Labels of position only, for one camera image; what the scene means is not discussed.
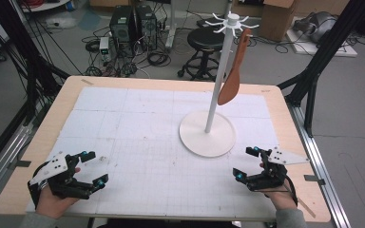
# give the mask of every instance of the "robotic hand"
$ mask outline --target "robotic hand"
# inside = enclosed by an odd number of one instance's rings
[[[291,192],[293,200],[298,204],[295,186],[287,176],[287,169],[284,164],[308,162],[309,159],[276,148],[266,151],[258,147],[247,147],[245,152],[255,157],[261,156],[263,171],[260,174],[247,177],[246,173],[233,168],[233,176],[235,176],[236,181],[245,184],[252,192],[262,192],[262,190],[283,185],[287,191]],[[289,181],[290,189],[284,185],[286,179]]]
[[[76,165],[81,162],[87,162],[96,157],[95,152],[82,152],[77,155],[64,156],[62,151],[40,165],[34,172],[33,178],[28,182],[29,192],[37,207],[40,199],[41,189],[48,183],[53,195],[64,198],[77,198],[88,200],[94,192],[106,187],[108,174],[93,180],[92,183],[79,182],[73,175],[75,174]]]

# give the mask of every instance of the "hand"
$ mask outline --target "hand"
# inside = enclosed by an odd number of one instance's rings
[[[289,186],[289,181],[285,180],[284,184]],[[276,188],[262,189],[260,192],[271,199],[277,210],[298,208],[293,201],[292,194],[283,185]]]
[[[76,173],[79,172],[80,168],[76,168],[75,171]],[[54,196],[52,195],[51,189],[47,185],[41,190],[40,199],[38,200],[35,212],[43,216],[58,219],[65,213],[68,207],[78,200],[79,199],[76,198],[61,199],[57,196]]]

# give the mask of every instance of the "white paper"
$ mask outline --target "white paper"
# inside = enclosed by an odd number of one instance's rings
[[[218,158],[191,153],[180,140],[183,117],[210,106],[210,92],[86,87],[50,156],[95,151],[80,163],[78,181],[108,174],[106,187],[80,200],[70,213],[92,216],[249,219],[274,218],[263,194],[235,181],[233,167],[258,174],[260,159],[247,146],[278,146],[266,102],[239,94],[217,112],[234,125],[237,141]]]

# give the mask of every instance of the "white mounting bracket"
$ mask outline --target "white mounting bracket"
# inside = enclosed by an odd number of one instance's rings
[[[243,25],[241,22],[246,21],[249,18],[248,16],[244,17],[244,19],[242,19],[242,20],[239,20],[240,17],[236,13],[229,12],[229,14],[227,15],[227,19],[219,18],[215,13],[212,13],[212,14],[216,19],[220,20],[220,22],[219,23],[210,23],[210,22],[205,21],[205,23],[210,26],[223,25],[223,27],[221,29],[215,31],[216,33],[220,33],[223,30],[225,30],[226,28],[229,28],[229,29],[232,29],[233,36],[237,38],[235,29],[239,29],[240,31],[242,31],[242,27],[250,28],[250,29],[259,27],[259,25],[252,26],[252,27]]]
[[[67,171],[67,160],[65,159],[65,154],[60,151],[52,158],[51,161],[38,171],[34,178],[30,180],[30,185],[51,178],[65,171]]]
[[[276,147],[272,149],[271,155],[268,158],[269,162],[277,164],[295,164],[295,163],[307,163],[310,162],[309,159],[303,158],[297,154],[289,151],[280,150]]]

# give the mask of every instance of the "stool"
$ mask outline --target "stool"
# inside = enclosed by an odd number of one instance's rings
[[[178,72],[178,76],[181,78],[185,72],[191,75],[191,81],[195,79],[199,80],[216,80],[216,75],[211,74],[211,70],[218,69],[219,62],[216,59],[209,58],[209,55],[215,51],[221,51],[223,48],[224,34],[215,33],[212,28],[197,28],[189,32],[187,41],[188,44],[193,47],[196,52],[191,59],[186,62],[182,69]],[[199,65],[193,65],[195,60],[201,60]],[[208,66],[208,62],[212,61],[216,66]]]

